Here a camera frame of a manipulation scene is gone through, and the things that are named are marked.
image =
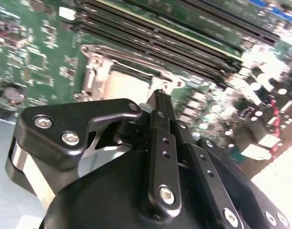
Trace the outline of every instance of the capacitor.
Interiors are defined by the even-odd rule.
[[[252,68],[252,74],[257,79],[257,82],[264,86],[266,90],[269,92],[277,93],[277,94],[286,94],[287,89],[285,86],[272,78],[270,75],[265,74],[259,67]]]
[[[218,104],[217,101],[211,101],[208,105],[209,110],[213,111],[213,112],[219,112],[220,110],[222,110],[222,107],[220,104]]]
[[[27,97],[26,91],[18,85],[12,84],[4,89],[3,95],[12,104],[23,103]]]
[[[231,125],[228,122],[223,123],[222,127],[226,136],[232,135]]]
[[[207,121],[212,121],[216,117],[216,114],[212,113],[211,111],[204,111],[202,115]]]
[[[208,128],[208,124],[206,123],[205,120],[199,119],[196,121],[196,126],[200,129],[200,130],[206,130]]]
[[[264,104],[270,104],[274,98],[263,86],[255,93]]]
[[[236,141],[235,139],[233,139],[232,137],[226,137],[226,146],[227,148],[233,148],[236,145]]]
[[[249,76],[246,79],[246,82],[253,91],[258,91],[261,88],[261,84],[258,83],[257,80],[252,76]]]
[[[192,137],[197,140],[199,139],[199,137],[201,136],[200,132],[198,129],[191,129],[191,134],[192,134]]]
[[[277,80],[273,78],[269,79],[269,83],[274,87],[275,92],[278,94],[283,95],[288,92],[285,86],[281,82],[278,82]]]

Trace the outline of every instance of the green circuit board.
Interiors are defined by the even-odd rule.
[[[60,5],[58,1],[49,0],[46,9],[39,12],[28,1],[0,1],[0,21],[18,19],[20,35],[28,39],[28,45],[16,51],[0,45],[0,89],[8,83],[15,83],[24,87],[28,95],[28,99],[17,106],[0,98],[0,108],[20,112],[28,106],[74,102],[73,94],[81,90],[87,61],[79,50],[80,45],[108,45],[125,50],[107,39],[60,29]],[[240,58],[235,51],[230,55]]]
[[[210,136],[222,145],[224,138],[220,135],[222,131],[220,124],[231,119],[232,113],[227,110],[234,110],[234,101],[243,93],[243,87],[232,85],[229,79],[244,77],[246,71],[243,73],[242,70],[247,69],[244,67],[244,61],[256,58],[261,52],[269,53],[285,66],[287,63],[290,65],[289,60],[292,59],[292,42],[278,40],[274,46],[268,46],[251,39],[247,40],[250,44],[244,46],[242,40],[245,37],[236,28],[221,26],[221,21],[204,20],[201,12],[185,6],[182,4],[183,1],[85,0],[89,8],[77,6],[72,4],[73,2],[0,0],[0,31],[1,26],[5,26],[1,22],[9,20],[15,20],[19,27],[19,32],[0,42],[0,91],[7,85],[16,84],[26,93],[26,100],[18,104],[12,104],[5,96],[1,96],[0,109],[18,115],[24,108],[30,106],[76,102],[74,95],[80,93],[83,88],[88,61],[81,52],[81,45],[105,45],[160,64],[184,80],[185,87],[174,89],[171,93],[177,118],[181,118],[193,92],[195,90],[202,92],[206,98],[202,108],[198,109],[189,122],[191,128],[198,128],[197,121],[205,119],[204,114],[209,110],[210,102],[220,103],[222,109],[216,112],[216,119],[206,120],[211,128],[200,131],[204,136]],[[256,14],[260,8],[249,1],[207,2],[248,19],[266,30],[273,31],[283,21],[281,17],[269,13],[260,17]],[[244,7],[241,6],[242,2],[246,2]],[[158,7],[158,11],[167,10],[171,18],[177,20],[172,21],[171,18],[149,10],[159,5],[161,8]],[[236,12],[235,9],[240,6],[242,9]],[[61,17],[60,7],[74,9],[77,13],[75,20],[67,21]],[[183,26],[190,22],[191,27]],[[14,49],[11,42],[18,37],[23,38],[23,41],[19,48]],[[134,47],[137,49],[142,47],[146,51],[141,53]],[[168,59],[169,62],[162,62],[153,55],[162,56],[164,60],[169,58],[171,61]],[[230,73],[225,78],[232,90],[224,92],[214,82],[215,77],[221,73],[219,68],[230,69],[233,68],[229,65],[231,62],[242,61],[243,67],[238,69],[240,71],[238,75]],[[191,65],[192,69],[201,75],[210,75],[212,78],[201,77],[198,73],[182,69],[182,65]]]

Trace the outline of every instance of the ram slot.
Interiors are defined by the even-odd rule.
[[[160,36],[171,37],[178,40],[178,44],[181,44],[181,42],[186,44],[194,43],[195,45],[192,47],[192,52],[193,49],[200,49],[202,52],[211,55],[213,58],[221,59],[224,63],[230,63],[231,61],[229,60],[241,62],[241,54],[239,54],[235,50],[232,50],[232,48],[230,47],[217,45],[211,41],[198,38],[195,35],[191,37],[181,31],[167,28],[166,26],[160,25],[159,23],[156,23],[149,19],[145,19],[142,16],[138,16],[134,13],[130,14],[125,10],[121,11],[95,0],[86,0],[85,4],[77,5],[77,7],[88,10],[89,12],[105,19],[114,17],[114,20],[116,21],[116,18],[118,18],[118,23],[122,25],[126,24],[127,27],[132,27],[130,26],[130,24],[134,26],[137,25],[136,28],[138,30],[146,29],[148,31],[156,32]]]
[[[168,2],[168,4],[166,3],[166,5],[170,6],[169,11],[166,11],[164,7],[153,5],[153,3],[163,4],[163,2],[136,0],[125,0],[125,2],[139,6],[142,9],[152,12],[160,17],[164,17],[166,19],[174,21],[175,23],[181,26],[185,26],[192,30],[197,30],[199,33],[202,33],[205,36],[212,37],[213,35],[205,31],[204,28],[202,29],[200,27],[200,23],[197,22],[196,20],[193,20],[195,24],[193,23],[193,21],[187,21],[187,17],[189,16],[190,13],[192,13],[192,11],[194,14],[193,16],[200,15],[206,17],[210,21],[230,28],[232,30],[231,33],[241,37],[241,40],[243,40],[243,37],[247,36],[258,40],[259,42],[263,42],[265,44],[274,46],[275,43],[280,39],[280,37],[277,34],[274,34],[266,29],[263,29],[258,25],[252,24],[245,19],[242,19],[232,13],[229,13],[203,0],[171,0]],[[186,19],[184,18],[180,19],[179,17],[172,16],[173,13],[183,14],[183,12],[185,12],[185,15],[187,16],[185,17]],[[229,45],[235,45],[235,47],[238,47],[240,45],[240,43],[237,43],[235,39],[234,41],[229,42],[226,39],[224,40],[219,39],[218,36],[215,36],[214,38],[218,39],[221,42],[228,43]]]
[[[174,65],[179,69],[188,71],[192,74],[195,74],[201,78],[206,78],[210,80],[214,80],[215,76],[217,74],[220,74],[218,71],[215,71],[214,73],[210,68],[208,68],[206,65],[199,65],[198,63],[195,62],[188,62],[187,60],[183,60],[182,58],[174,58],[169,57],[166,55],[167,51],[162,51],[162,53],[158,53],[157,50],[154,51],[152,44],[147,44],[145,40],[132,37],[130,35],[124,34],[121,31],[112,31],[111,29],[104,27],[104,26],[98,26],[98,24],[93,24],[97,25],[96,27],[90,26],[90,25],[81,25],[80,28],[82,31],[93,34],[95,36],[101,36],[105,39],[109,39],[113,42],[120,43],[128,48],[134,49],[135,51],[141,52],[144,55],[147,55],[149,58],[156,58],[160,60],[161,63],[164,63],[164,65],[170,64]]]
[[[138,31],[129,31],[128,29],[112,22],[107,22],[101,20],[100,22],[94,18],[84,18],[83,21],[88,25],[95,25],[99,30],[109,32],[110,34],[117,34],[116,36],[121,36],[126,40],[130,40],[134,43],[144,45],[148,49],[158,52],[160,54],[168,56],[170,59],[179,60],[185,64],[192,65],[193,68],[209,72],[214,75],[220,74],[220,68],[214,67],[212,65],[206,65],[200,59],[195,59],[193,56],[186,56],[184,52],[177,52],[176,49],[170,50],[168,46],[156,45],[156,42],[152,37],[147,37],[144,34],[140,34]]]

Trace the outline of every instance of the mounting hole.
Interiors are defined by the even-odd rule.
[[[170,155],[167,151],[163,151],[163,155],[165,156],[165,158],[170,158]]]
[[[165,115],[162,111],[158,111],[157,114],[159,115],[159,117],[165,118]]]
[[[165,137],[163,138],[163,142],[166,143],[166,144],[169,144],[169,140],[167,138],[165,138]]]
[[[88,48],[87,46],[83,46],[83,47],[82,47],[82,50],[83,50],[84,52],[88,52],[89,48]]]
[[[203,161],[207,161],[207,158],[204,155],[200,156],[202,158]]]
[[[213,174],[210,170],[207,170],[207,174],[208,174],[210,177],[214,177],[214,174]]]
[[[133,111],[137,111],[137,105],[135,105],[135,104],[129,104],[129,107],[130,107]]]

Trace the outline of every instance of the surface mount component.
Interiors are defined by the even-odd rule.
[[[11,104],[23,103],[27,98],[25,89],[15,84],[7,86],[4,89],[3,95]]]

